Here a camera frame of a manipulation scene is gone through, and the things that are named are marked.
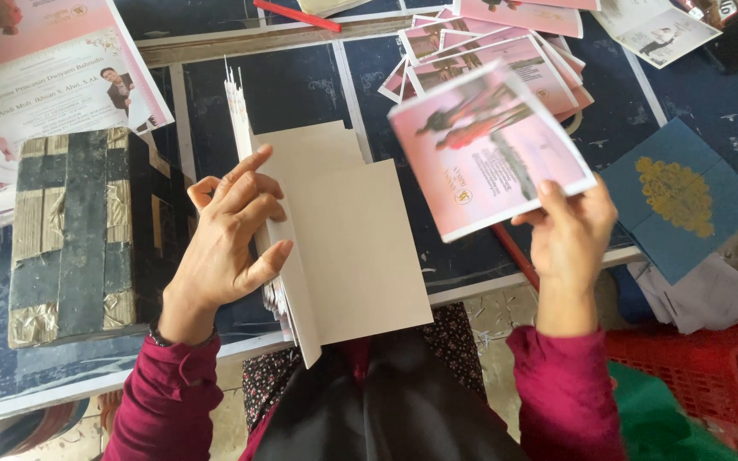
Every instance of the maroon long-sleeve shirt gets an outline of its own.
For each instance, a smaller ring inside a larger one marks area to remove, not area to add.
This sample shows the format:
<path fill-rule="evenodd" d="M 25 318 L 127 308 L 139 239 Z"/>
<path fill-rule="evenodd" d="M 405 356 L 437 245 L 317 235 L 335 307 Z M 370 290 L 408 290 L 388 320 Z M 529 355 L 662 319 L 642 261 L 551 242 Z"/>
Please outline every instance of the maroon long-sleeve shirt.
<path fill-rule="evenodd" d="M 533 461 L 625 458 L 603 332 L 559 339 L 520 327 L 507 343 L 522 399 L 521 446 Z M 160 347 L 148 337 L 124 385 L 103 460 L 209 459 L 209 413 L 223 399 L 216 385 L 219 348 L 218 338 L 191 348 Z M 271 416 L 252 432 L 241 459 L 252 458 Z"/>

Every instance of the concrete floor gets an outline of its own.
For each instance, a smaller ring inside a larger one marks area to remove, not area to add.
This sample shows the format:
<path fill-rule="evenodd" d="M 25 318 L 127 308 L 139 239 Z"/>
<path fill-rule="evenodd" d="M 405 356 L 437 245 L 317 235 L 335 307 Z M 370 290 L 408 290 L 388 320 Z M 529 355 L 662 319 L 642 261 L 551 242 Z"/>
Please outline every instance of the concrete floor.
<path fill-rule="evenodd" d="M 726 245 L 723 254 L 738 269 L 738 243 Z M 603 328 L 630 327 L 618 315 L 617 292 L 606 271 L 597 282 L 597 305 Z M 491 338 L 486 344 L 478 336 L 480 363 L 486 382 L 489 404 L 508 424 L 509 433 L 519 440 L 518 411 L 520 398 L 514 386 L 514 357 L 504 338 L 520 325 L 530 325 L 537 310 L 536 292 L 528 285 L 512 286 L 481 297 L 467 299 L 471 327 L 476 335 L 484 332 Z M 229 359 L 218 362 L 218 384 L 224 391 L 224 400 L 211 413 L 215 424 L 210 450 L 211 459 L 231 461 L 238 459 L 246 445 L 246 422 L 243 415 L 241 391 L 241 363 Z M 71 431 L 40 445 L 23 455 L 7 458 L 10 461 L 88 461 L 101 453 L 107 436 L 98 426 L 99 418 L 92 399 L 85 417 Z"/>

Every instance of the wooden block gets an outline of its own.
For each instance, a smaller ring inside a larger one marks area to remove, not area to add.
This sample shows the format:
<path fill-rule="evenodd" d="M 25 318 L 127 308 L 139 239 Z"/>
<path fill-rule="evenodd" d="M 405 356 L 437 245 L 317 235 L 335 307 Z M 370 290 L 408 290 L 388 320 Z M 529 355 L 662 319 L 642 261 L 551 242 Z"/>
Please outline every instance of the wooden block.
<path fill-rule="evenodd" d="M 10 347 L 136 334 L 160 314 L 196 215 L 181 172 L 150 149 L 125 128 L 25 143 Z"/>

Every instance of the table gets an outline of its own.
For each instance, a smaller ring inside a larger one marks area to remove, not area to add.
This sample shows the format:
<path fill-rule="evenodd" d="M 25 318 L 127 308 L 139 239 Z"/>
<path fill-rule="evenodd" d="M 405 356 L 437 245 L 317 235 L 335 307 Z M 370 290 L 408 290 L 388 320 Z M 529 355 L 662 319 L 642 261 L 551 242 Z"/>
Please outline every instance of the table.
<path fill-rule="evenodd" d="M 221 5 L 215 0 L 206 4 Z M 148 24 L 140 19 L 134 23 L 138 15 L 149 12 L 144 9 L 149 6 L 145 1 L 117 0 L 117 5 L 135 38 L 148 37 L 150 29 L 169 30 L 169 38 L 138 42 L 147 44 L 147 49 L 187 44 L 190 34 L 201 31 L 199 20 L 188 20 L 176 29 L 179 21 L 173 18 L 183 14 L 177 9 L 168 13 L 170 16 L 160 17 L 156 15 L 164 13 L 157 10 Z M 394 6 L 390 5 L 374 0 L 360 8 Z M 371 10 L 366 14 L 401 15 L 405 13 L 404 5 L 428 7 L 420 0 L 398 5 L 400 8 L 392 13 Z M 234 28 L 234 24 L 246 21 L 235 19 L 235 15 L 246 12 L 250 17 L 252 11 L 244 6 L 235 10 L 234 5 L 225 11 L 228 16 L 212 16 L 217 20 L 209 26 L 213 37 L 221 35 L 223 39 L 246 32 Z M 295 27 L 263 22 L 259 19 L 259 28 Z M 681 117 L 738 172 L 738 74 L 720 76 L 698 53 L 655 70 L 625 53 L 592 16 L 583 15 L 583 22 L 585 38 L 568 42 L 572 52 L 588 63 L 585 85 L 596 103 L 583 110 L 581 120 L 574 120 L 578 125 L 572 127 L 571 136 L 596 171 L 670 118 Z M 173 40 L 170 45 L 161 43 L 168 39 Z M 205 57 L 206 50 L 202 48 L 199 55 Z M 375 91 L 402 52 L 395 34 L 383 33 L 228 55 L 226 60 L 231 67 L 241 68 L 256 134 L 343 120 L 356 131 L 367 162 L 395 160 L 433 305 L 523 282 L 525 278 L 517 266 L 488 230 L 450 245 L 440 242 L 425 199 L 386 121 L 393 103 Z M 152 74 L 176 118 L 175 124 L 153 132 L 159 150 L 199 178 L 228 172 L 237 156 L 224 94 L 223 59 L 172 62 L 152 69 Z M 527 228 L 512 232 L 519 245 L 528 246 Z M 118 388 L 135 363 L 140 336 L 51 348 L 7 349 L 11 237 L 9 229 L 0 230 L 0 417 Z M 639 257 L 639 251 L 621 229 L 615 229 L 606 265 L 634 257 Z M 260 294 L 223 308 L 217 325 L 223 342 L 220 355 L 246 358 L 286 346 L 278 323 L 262 308 Z"/>

